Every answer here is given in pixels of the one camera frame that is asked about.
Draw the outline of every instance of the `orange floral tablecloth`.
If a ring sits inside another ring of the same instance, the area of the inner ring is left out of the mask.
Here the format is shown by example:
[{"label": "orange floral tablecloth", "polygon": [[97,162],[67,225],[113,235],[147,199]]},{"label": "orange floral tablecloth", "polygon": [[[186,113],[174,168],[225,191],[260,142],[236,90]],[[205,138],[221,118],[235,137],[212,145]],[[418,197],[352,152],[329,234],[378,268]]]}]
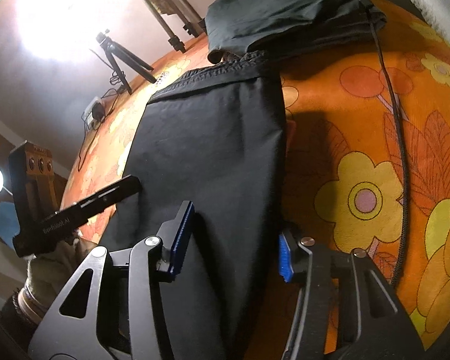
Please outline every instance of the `orange floral tablecloth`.
[{"label": "orange floral tablecloth", "polygon": [[[429,347],[450,321],[450,45],[425,23],[385,0],[379,37],[401,103],[411,168],[411,224],[399,297]],[[96,137],[88,137],[63,206],[119,179],[150,96],[184,71],[209,65],[207,40],[155,63],[156,84],[135,82]],[[348,44],[282,62],[287,118],[295,123],[283,186],[284,216],[318,242],[349,252],[366,249],[391,278],[402,221],[402,168],[390,96],[373,42]],[[98,242],[114,208],[82,227]],[[248,358],[279,359],[294,309],[295,289],[270,273],[263,312]],[[327,350],[333,349],[331,316]]]}]

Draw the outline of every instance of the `mini tripod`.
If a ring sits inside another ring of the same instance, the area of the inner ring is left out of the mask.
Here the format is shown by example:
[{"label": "mini tripod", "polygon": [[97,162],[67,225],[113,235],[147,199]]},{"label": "mini tripod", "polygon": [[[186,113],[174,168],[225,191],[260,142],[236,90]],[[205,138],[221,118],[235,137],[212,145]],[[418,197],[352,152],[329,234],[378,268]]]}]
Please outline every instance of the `mini tripod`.
[{"label": "mini tripod", "polygon": [[147,72],[147,70],[152,71],[154,70],[153,67],[151,67],[146,62],[142,61],[140,58],[138,58],[135,54],[132,54],[129,50],[127,50],[125,47],[123,47],[121,44],[118,44],[117,42],[114,42],[110,39],[110,37],[103,34],[103,32],[100,32],[96,40],[100,44],[100,47],[105,51],[105,55],[108,59],[108,62],[112,65],[116,75],[118,78],[120,78],[120,81],[122,81],[122,84],[127,89],[128,93],[132,94],[132,88],[130,87],[128,81],[125,79],[124,74],[122,73],[122,70],[118,66],[118,64],[115,61],[114,55],[125,62],[128,66],[130,66],[134,71],[136,71],[138,74],[140,74],[143,78],[145,78],[147,81],[150,81],[150,83],[155,83],[157,79]]}]

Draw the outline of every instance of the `black pants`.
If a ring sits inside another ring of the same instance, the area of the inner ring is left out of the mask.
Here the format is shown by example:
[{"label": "black pants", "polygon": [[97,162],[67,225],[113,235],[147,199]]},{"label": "black pants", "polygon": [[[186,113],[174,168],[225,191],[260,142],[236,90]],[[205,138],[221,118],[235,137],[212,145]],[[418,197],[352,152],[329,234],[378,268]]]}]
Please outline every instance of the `black pants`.
[{"label": "black pants", "polygon": [[161,285],[176,360],[243,356],[279,230],[284,126],[278,70],[259,53],[187,72],[145,109],[124,172],[143,192],[101,244],[129,248],[194,203],[182,273]]}]

